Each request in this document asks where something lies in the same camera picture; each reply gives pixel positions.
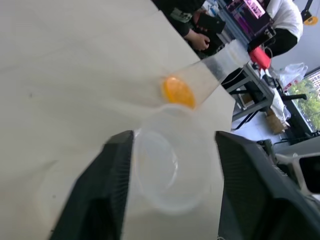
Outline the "clear plastic bag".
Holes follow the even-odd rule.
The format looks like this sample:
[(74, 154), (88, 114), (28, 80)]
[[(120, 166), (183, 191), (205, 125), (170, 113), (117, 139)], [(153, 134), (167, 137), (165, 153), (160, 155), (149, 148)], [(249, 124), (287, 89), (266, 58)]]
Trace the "clear plastic bag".
[(278, 72), (279, 81), (283, 90), (289, 89), (292, 85), (304, 79), (308, 66), (302, 63), (289, 64)]

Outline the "computer monitor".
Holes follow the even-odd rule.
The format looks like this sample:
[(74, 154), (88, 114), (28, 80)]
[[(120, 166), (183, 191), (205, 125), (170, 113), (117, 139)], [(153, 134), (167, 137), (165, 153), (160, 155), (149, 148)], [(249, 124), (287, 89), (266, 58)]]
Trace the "computer monitor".
[(267, 13), (269, 3), (270, 0), (228, 0), (225, 8), (242, 32), (253, 39), (272, 23)]

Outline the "red cylindrical object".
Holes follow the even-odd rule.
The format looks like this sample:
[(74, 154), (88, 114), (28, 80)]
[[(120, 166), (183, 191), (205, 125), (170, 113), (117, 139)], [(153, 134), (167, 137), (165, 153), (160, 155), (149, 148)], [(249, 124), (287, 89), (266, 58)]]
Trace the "red cylindrical object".
[(271, 58), (261, 47), (256, 47), (249, 53), (250, 59), (256, 63), (260, 69), (266, 70), (271, 66)]

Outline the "black handheld device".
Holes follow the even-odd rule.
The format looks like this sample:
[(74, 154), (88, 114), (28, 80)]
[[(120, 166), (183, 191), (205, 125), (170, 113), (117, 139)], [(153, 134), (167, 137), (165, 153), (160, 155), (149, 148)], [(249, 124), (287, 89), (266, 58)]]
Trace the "black handheld device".
[(195, 25), (202, 31), (221, 34), (226, 26), (226, 22), (219, 17), (201, 12), (195, 19)]

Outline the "brown cardboard object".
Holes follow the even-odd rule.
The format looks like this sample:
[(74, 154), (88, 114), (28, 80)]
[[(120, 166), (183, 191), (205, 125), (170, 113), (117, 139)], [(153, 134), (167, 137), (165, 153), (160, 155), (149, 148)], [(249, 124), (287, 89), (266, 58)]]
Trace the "brown cardboard object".
[(266, 112), (266, 122), (274, 135), (284, 133), (287, 129), (286, 123), (281, 121), (271, 109)]

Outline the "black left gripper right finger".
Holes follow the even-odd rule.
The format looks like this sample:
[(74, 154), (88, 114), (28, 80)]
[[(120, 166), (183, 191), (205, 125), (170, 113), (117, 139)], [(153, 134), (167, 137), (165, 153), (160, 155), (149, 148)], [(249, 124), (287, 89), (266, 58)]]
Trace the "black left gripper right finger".
[(320, 212), (260, 144), (224, 131), (215, 141), (243, 240), (320, 240)]

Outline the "grey metal table frame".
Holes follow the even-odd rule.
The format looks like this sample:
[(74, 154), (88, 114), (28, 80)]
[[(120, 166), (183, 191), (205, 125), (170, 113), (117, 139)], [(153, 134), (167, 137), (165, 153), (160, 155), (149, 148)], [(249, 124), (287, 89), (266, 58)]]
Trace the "grey metal table frame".
[(235, 130), (251, 121), (258, 112), (267, 111), (275, 96), (268, 82), (260, 77), (258, 66), (250, 62), (228, 75), (222, 86), (240, 107), (240, 112), (232, 116), (233, 122), (241, 120)]

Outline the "clear flask with orange liquid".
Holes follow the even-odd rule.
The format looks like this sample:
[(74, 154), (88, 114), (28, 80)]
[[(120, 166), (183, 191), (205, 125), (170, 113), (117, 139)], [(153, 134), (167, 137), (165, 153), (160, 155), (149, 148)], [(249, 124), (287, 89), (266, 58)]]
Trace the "clear flask with orange liquid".
[(247, 49), (238, 40), (232, 40), (216, 54), (165, 77), (161, 83), (162, 96), (170, 104), (195, 109), (227, 76), (249, 61)]

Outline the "person in black clothes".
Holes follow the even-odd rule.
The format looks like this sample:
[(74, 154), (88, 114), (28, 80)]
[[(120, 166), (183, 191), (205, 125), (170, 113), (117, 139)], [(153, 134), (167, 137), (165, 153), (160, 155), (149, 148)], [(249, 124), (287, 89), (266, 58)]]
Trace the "person in black clothes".
[(203, 8), (205, 0), (151, 0), (155, 6), (162, 11), (170, 24), (184, 39), (189, 33), (189, 30), (193, 30), (196, 33), (203, 34), (210, 39), (209, 47), (206, 50), (195, 50), (192, 44), (184, 39), (191, 48), (199, 55), (200, 58), (206, 58), (214, 55), (217, 51), (223, 47), (223, 42), (218, 37), (217, 33), (200, 30), (197, 28), (195, 22), (196, 17), (200, 13), (209, 15), (209, 11)]

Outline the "person in white shirt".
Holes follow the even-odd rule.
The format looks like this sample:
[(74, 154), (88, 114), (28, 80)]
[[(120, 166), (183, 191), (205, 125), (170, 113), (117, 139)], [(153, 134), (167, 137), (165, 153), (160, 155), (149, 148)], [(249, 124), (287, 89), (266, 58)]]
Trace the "person in white shirt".
[(303, 35), (303, 19), (293, 0), (270, 0), (266, 11), (273, 20), (272, 27), (276, 34), (265, 53), (273, 58), (298, 44)]

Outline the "clear plastic cup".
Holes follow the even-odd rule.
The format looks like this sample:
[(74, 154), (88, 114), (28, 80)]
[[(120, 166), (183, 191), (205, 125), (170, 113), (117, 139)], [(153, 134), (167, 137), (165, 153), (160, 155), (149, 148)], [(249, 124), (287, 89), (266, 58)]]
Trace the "clear plastic cup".
[(213, 148), (193, 110), (163, 105), (134, 131), (133, 179), (153, 208), (169, 215), (189, 212), (209, 191)]

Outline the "bystander bare hand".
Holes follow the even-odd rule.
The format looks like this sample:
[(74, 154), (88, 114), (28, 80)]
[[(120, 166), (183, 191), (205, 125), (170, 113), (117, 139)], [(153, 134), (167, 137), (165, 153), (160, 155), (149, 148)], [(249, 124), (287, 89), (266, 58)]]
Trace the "bystander bare hand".
[(195, 50), (204, 51), (209, 48), (210, 39), (206, 35), (197, 33), (192, 29), (184, 36), (184, 39), (189, 41)]

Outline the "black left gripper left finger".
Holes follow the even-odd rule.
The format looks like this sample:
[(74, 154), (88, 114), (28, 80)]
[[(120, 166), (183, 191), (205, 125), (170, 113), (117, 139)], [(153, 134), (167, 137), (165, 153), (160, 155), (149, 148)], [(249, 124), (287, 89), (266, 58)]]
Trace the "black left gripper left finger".
[(121, 240), (134, 132), (113, 135), (79, 176), (49, 240)]

